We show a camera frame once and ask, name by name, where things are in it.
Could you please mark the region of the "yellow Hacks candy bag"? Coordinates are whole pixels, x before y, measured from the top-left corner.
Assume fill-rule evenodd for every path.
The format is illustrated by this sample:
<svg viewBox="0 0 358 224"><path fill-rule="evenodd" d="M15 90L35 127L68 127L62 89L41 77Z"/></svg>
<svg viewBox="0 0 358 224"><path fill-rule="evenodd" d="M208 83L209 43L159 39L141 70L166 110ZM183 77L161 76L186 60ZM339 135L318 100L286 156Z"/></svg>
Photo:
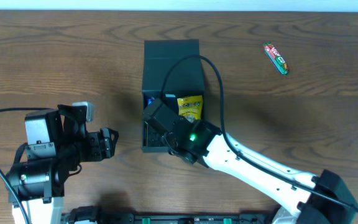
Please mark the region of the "yellow Hacks candy bag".
<svg viewBox="0 0 358 224"><path fill-rule="evenodd" d="M186 96L177 99L178 114L189 122L201 119L203 109L203 96Z"/></svg>

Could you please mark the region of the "blue Oreo cookie pack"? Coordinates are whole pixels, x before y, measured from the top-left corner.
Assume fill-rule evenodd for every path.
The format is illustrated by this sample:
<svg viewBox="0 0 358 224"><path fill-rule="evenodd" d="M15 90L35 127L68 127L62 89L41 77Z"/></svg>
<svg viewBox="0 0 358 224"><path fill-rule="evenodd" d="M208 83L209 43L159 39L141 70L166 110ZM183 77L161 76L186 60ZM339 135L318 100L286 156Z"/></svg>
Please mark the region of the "blue Oreo cookie pack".
<svg viewBox="0 0 358 224"><path fill-rule="evenodd" d="M155 100L154 97L147 98L147 104L151 104Z"/></svg>

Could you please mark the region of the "black gift box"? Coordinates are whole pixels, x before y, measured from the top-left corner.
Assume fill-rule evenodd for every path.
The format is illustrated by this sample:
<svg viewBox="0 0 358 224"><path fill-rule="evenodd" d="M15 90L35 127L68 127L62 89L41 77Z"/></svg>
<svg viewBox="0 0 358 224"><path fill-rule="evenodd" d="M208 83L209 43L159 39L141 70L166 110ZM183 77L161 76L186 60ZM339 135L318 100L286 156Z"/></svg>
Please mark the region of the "black gift box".
<svg viewBox="0 0 358 224"><path fill-rule="evenodd" d="M142 75L143 108L147 107L147 98L160 96L160 90L166 74L172 68L163 91L162 101L178 113L177 99L186 96L204 96L206 85L201 60L188 58L198 55L198 39L188 40L146 40L144 42L144 68Z"/></svg>

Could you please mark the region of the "red green snack bar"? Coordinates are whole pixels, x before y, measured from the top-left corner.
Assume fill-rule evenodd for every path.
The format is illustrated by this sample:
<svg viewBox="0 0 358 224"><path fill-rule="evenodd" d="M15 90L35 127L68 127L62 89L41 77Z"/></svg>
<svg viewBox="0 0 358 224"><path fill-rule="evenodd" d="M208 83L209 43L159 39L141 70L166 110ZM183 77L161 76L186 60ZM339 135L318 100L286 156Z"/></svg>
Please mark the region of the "red green snack bar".
<svg viewBox="0 0 358 224"><path fill-rule="evenodd" d="M289 74L290 68L285 61L285 59L281 56L279 51L275 48L273 44L270 42L263 43L264 52L270 61L273 63L277 71L284 76Z"/></svg>

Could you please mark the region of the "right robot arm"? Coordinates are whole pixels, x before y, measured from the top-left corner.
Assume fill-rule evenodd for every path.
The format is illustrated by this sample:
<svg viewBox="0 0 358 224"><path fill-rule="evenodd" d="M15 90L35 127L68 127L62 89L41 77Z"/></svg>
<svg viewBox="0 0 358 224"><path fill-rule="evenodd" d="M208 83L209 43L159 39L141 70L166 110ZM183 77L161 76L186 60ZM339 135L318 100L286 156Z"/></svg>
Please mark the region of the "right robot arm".
<svg viewBox="0 0 358 224"><path fill-rule="evenodd" d="M203 120L176 116L145 120L163 137L168 150L188 161L229 174L276 201L273 223L351 223L358 204L337 174L321 175L280 164Z"/></svg>

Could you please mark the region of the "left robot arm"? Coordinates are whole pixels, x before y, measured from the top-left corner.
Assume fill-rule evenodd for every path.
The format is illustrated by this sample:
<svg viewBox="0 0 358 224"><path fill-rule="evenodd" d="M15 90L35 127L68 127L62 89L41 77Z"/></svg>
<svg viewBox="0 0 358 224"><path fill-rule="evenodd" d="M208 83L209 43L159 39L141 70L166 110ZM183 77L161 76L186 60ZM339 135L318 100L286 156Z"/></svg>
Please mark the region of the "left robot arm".
<svg viewBox="0 0 358 224"><path fill-rule="evenodd" d="M65 181L83 162L114 155L119 133L110 128L88 132L93 119L88 102L41 109L25 116L27 143L16 153L7 174L15 223L60 223Z"/></svg>

